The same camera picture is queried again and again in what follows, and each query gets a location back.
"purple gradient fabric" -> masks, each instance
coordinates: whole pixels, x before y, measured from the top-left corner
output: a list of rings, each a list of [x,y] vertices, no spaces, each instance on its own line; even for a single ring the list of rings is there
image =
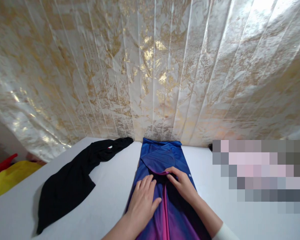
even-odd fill
[[[156,142],[144,138],[127,209],[137,181],[149,174],[153,174],[153,179],[157,180],[154,199],[161,197],[162,202],[137,239],[211,239],[199,216],[166,177],[168,172],[164,170],[171,166],[185,172],[195,187],[181,142]]]

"black object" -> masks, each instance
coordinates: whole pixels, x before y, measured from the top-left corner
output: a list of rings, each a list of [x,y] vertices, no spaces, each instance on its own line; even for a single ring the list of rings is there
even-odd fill
[[[49,177],[41,190],[37,234],[77,207],[95,187],[89,173],[131,143],[133,139],[129,137],[91,143]]]
[[[212,143],[210,143],[210,144],[208,145],[208,148],[209,148],[210,151],[212,152]]]

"pixelated blur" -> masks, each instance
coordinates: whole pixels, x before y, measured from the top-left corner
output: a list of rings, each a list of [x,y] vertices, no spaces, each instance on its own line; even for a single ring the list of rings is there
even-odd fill
[[[300,213],[300,140],[214,140],[213,164],[244,190],[238,201],[293,202]]]

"gold patterned curtain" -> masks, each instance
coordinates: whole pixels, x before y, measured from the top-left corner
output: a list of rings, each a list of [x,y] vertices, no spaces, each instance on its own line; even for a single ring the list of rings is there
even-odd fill
[[[300,139],[300,0],[0,0],[0,120],[84,137]]]

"white table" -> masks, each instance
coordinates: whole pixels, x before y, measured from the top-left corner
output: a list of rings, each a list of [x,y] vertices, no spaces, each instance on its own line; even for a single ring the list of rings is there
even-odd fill
[[[36,230],[38,201],[43,183],[81,150],[99,138],[84,138],[55,160],[0,197],[0,240],[31,239]],[[137,169],[142,143],[134,142],[90,177],[96,187],[69,214],[35,239],[101,239],[122,216]],[[298,239],[300,214],[278,214],[278,203],[237,202],[242,190],[229,190],[220,166],[212,165],[208,148],[182,146],[201,197],[241,239]]]

